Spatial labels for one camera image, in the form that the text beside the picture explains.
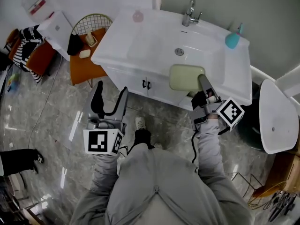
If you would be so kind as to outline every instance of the black and white marker cube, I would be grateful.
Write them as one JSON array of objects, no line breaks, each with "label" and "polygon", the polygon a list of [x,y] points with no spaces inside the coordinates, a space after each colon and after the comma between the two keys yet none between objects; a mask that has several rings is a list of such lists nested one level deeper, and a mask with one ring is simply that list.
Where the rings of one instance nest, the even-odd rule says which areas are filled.
[{"label": "black and white marker cube", "polygon": [[230,127],[230,131],[238,124],[243,117],[245,111],[232,97],[228,98],[226,102],[217,110],[219,116]]},{"label": "black and white marker cube", "polygon": [[86,153],[116,156],[123,134],[118,129],[85,129],[83,138]]}]

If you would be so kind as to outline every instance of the bathroom sink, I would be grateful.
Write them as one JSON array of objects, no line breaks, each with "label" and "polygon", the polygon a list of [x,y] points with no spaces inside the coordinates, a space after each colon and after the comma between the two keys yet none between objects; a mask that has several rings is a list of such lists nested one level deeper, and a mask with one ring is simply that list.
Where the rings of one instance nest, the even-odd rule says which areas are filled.
[{"label": "bathroom sink", "polygon": [[[230,49],[225,45],[230,32],[211,23],[185,27],[183,15],[152,9],[141,9],[144,20],[134,22],[134,12],[120,11],[91,57],[95,64],[165,77],[173,64],[201,66],[222,99],[252,103],[249,41],[241,37]],[[178,48],[183,54],[175,53]]]}]

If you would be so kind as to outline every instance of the person's leg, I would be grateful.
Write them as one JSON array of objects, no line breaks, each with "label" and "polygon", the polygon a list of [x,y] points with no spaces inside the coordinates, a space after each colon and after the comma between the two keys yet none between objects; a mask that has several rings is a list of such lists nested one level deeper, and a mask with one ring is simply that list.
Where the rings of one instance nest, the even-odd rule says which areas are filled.
[{"label": "person's leg", "polygon": [[153,149],[154,146],[151,145],[150,139],[151,139],[151,132],[149,132],[146,129],[145,126],[145,119],[142,117],[136,117],[135,118],[135,124],[136,124],[136,131],[135,131],[135,142],[130,148],[129,152],[138,144],[145,143],[148,146],[148,149]]},{"label": "person's leg", "polygon": [[38,151],[34,149],[19,149],[0,152],[4,176],[19,173],[34,168],[34,160],[38,160]]}]

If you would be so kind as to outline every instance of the black shoe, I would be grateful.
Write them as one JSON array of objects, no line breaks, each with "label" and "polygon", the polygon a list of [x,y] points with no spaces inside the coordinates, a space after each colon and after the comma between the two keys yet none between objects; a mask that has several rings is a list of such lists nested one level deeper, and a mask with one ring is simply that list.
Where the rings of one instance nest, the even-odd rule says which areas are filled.
[{"label": "black shoe", "polygon": [[33,164],[32,171],[33,171],[34,174],[38,174],[38,168],[35,164]]},{"label": "black shoe", "polygon": [[43,158],[42,154],[40,154],[40,153],[38,152],[38,150],[36,150],[36,149],[35,149],[35,151],[37,151],[37,161],[38,161],[39,163],[43,163],[43,162],[44,162],[44,158]]}]

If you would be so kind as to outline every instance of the black bag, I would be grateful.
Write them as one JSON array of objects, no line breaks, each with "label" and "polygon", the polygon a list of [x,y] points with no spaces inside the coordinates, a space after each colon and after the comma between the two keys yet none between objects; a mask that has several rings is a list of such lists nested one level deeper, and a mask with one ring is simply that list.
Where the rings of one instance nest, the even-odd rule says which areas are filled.
[{"label": "black bag", "polygon": [[69,46],[67,47],[67,53],[70,56],[76,55],[83,47],[83,42],[80,39],[79,35],[71,34],[69,40]]}]

